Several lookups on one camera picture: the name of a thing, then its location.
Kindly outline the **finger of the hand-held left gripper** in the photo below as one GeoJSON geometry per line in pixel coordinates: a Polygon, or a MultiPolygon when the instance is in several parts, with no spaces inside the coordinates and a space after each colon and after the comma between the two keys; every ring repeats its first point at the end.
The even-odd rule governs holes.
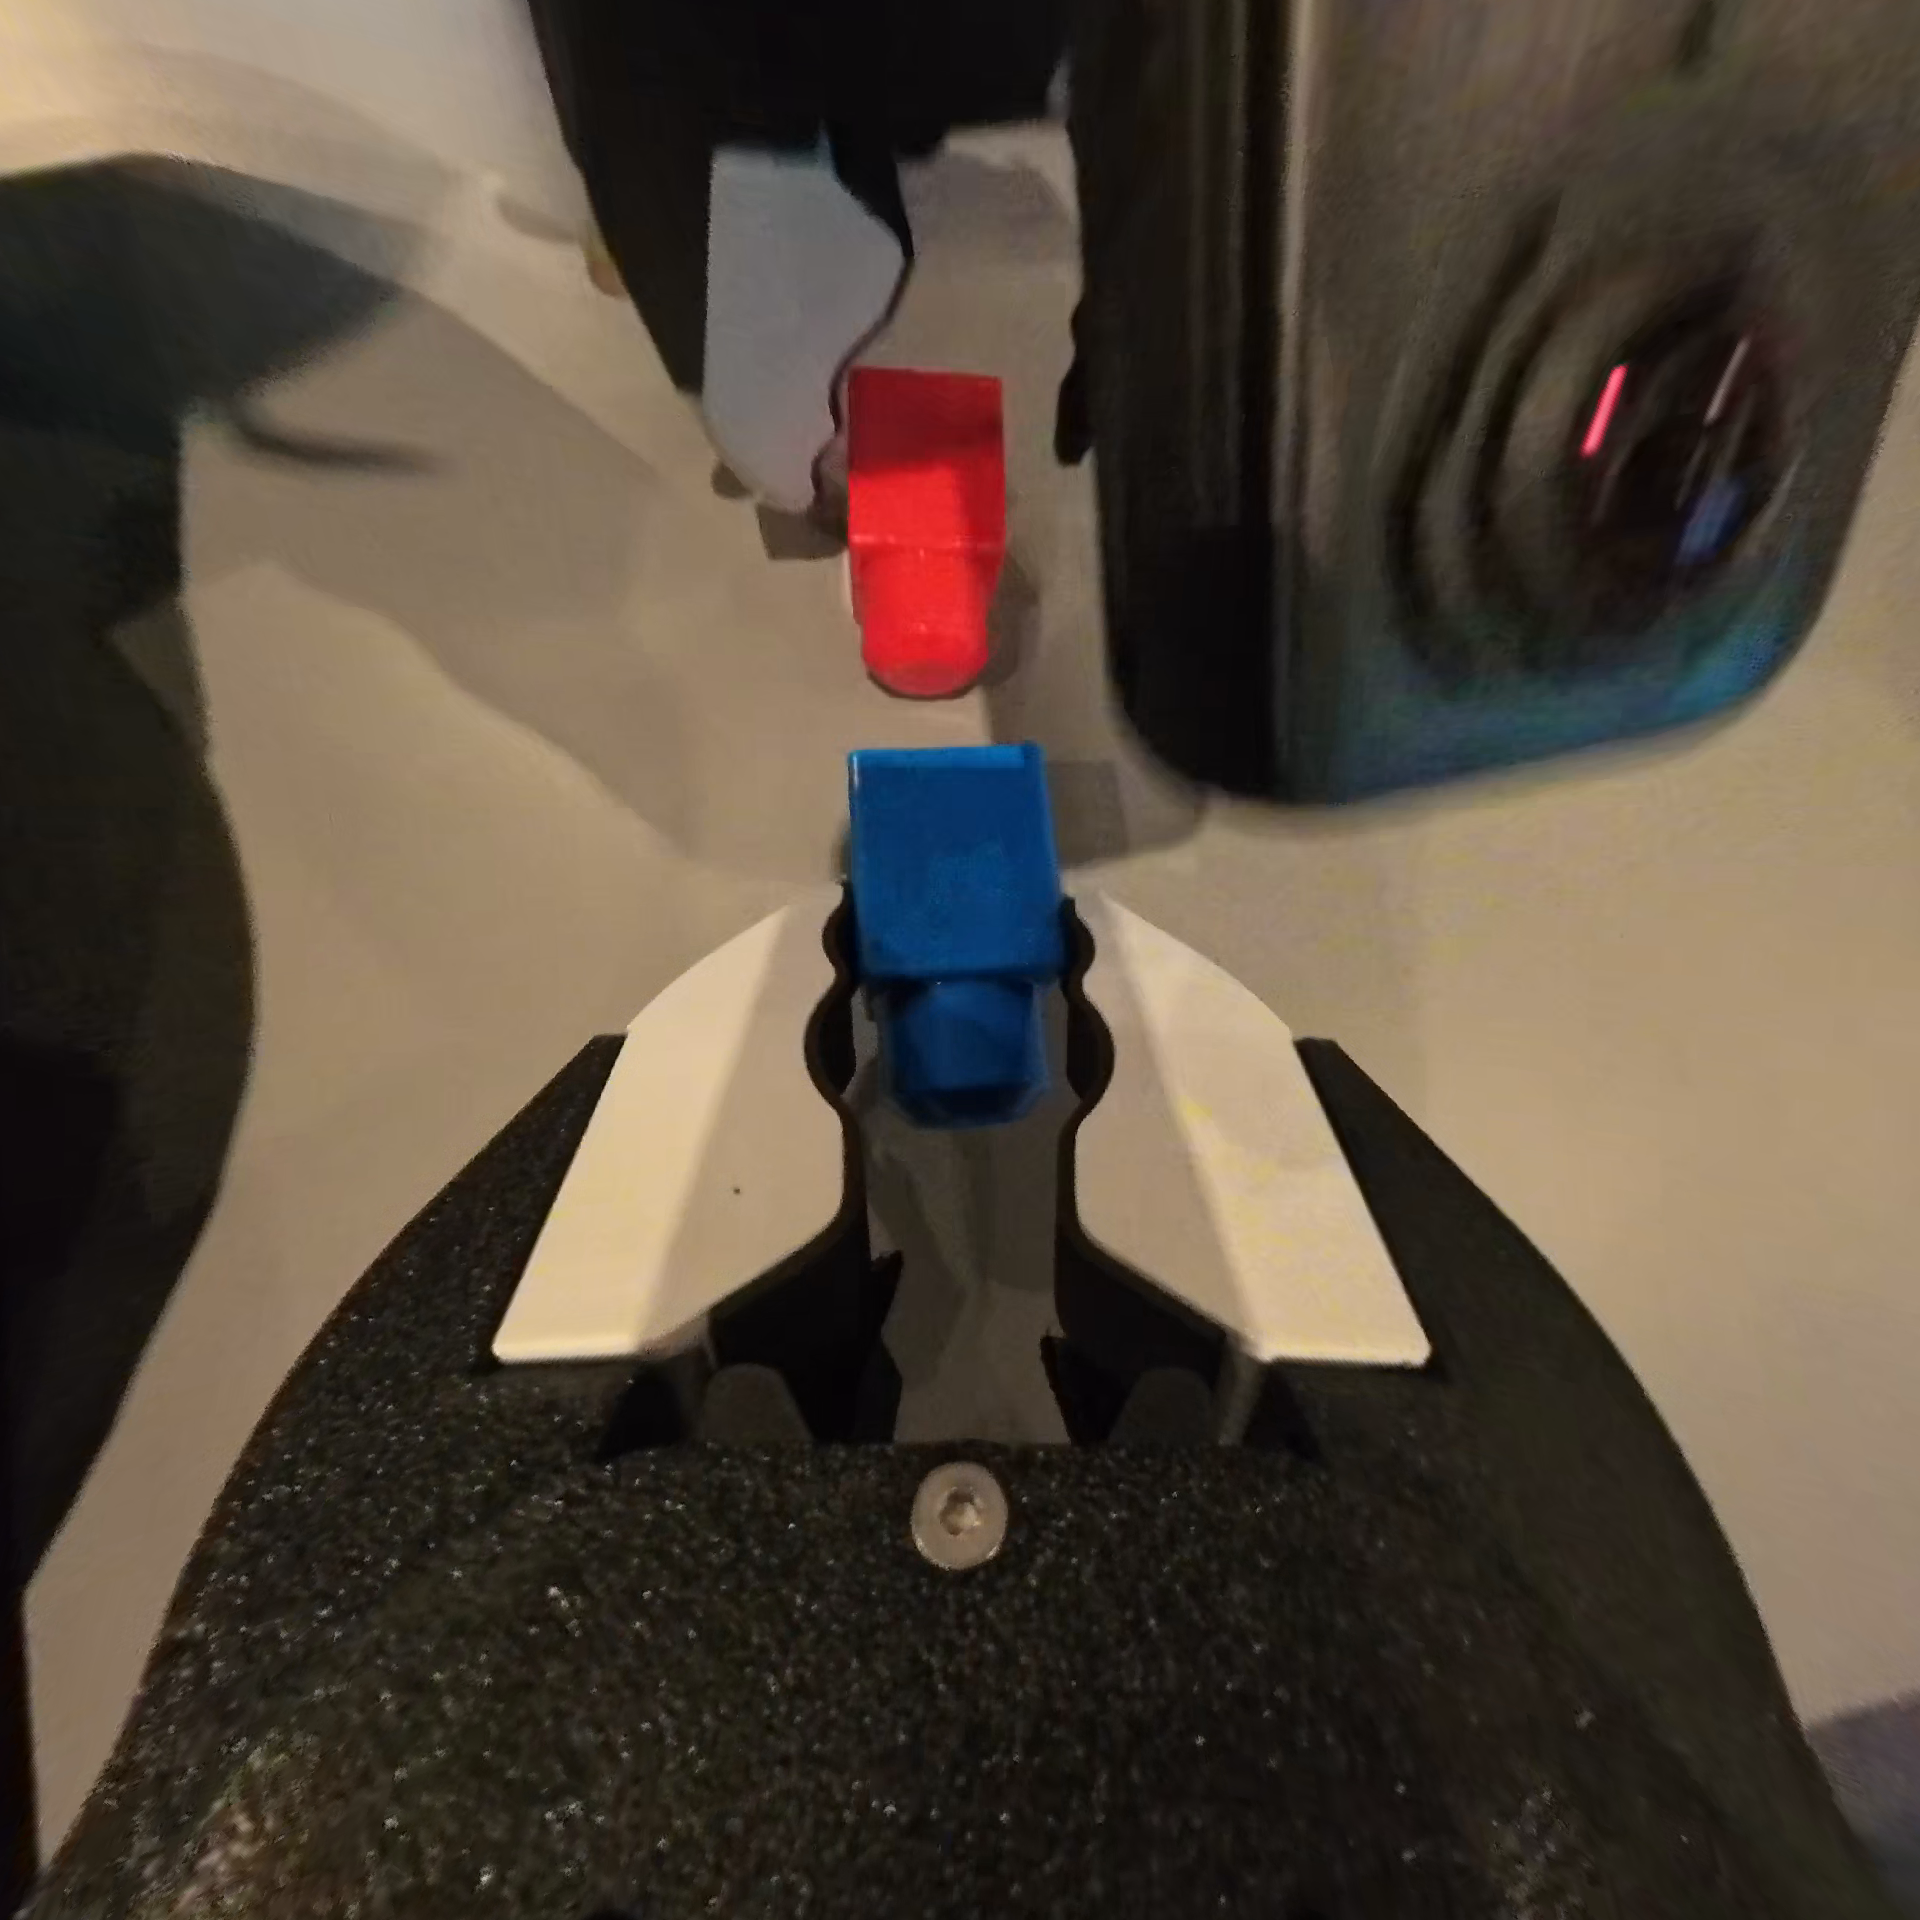
{"type": "Polygon", "coordinates": [[[854,190],[833,140],[715,150],[702,424],[759,507],[816,513],[848,372],[892,323],[912,260],[903,217],[854,190]]]}

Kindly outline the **small blue mega block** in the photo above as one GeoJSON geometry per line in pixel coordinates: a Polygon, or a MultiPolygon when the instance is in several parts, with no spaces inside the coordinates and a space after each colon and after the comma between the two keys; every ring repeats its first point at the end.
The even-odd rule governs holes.
{"type": "Polygon", "coordinates": [[[939,1133],[1027,1117],[1048,1091],[1045,1000],[1069,964],[1045,753],[852,753],[848,893],[894,1106],[939,1133]]]}

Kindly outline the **small red mega block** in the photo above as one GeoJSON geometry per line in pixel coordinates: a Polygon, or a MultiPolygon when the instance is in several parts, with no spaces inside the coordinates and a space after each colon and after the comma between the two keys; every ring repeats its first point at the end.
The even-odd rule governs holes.
{"type": "Polygon", "coordinates": [[[846,383],[846,559],[869,676],[944,703],[990,666],[1006,556],[1003,384],[859,364],[846,383]]]}

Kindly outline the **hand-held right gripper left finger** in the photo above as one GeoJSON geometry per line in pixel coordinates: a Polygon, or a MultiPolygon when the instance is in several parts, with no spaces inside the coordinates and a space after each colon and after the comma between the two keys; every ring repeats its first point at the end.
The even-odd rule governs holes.
{"type": "Polygon", "coordinates": [[[811,889],[629,1023],[492,1333],[501,1367],[689,1352],[727,1298],[836,1222],[848,1137],[804,1044],[842,901],[811,889]]]}

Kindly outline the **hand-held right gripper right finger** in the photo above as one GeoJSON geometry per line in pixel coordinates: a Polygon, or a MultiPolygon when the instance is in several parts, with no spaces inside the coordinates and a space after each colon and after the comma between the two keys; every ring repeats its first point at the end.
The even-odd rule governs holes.
{"type": "Polygon", "coordinates": [[[1082,978],[1115,1068],[1073,1147],[1092,1246],[1257,1363],[1421,1371],[1430,1340],[1288,1024],[1105,894],[1082,978]]]}

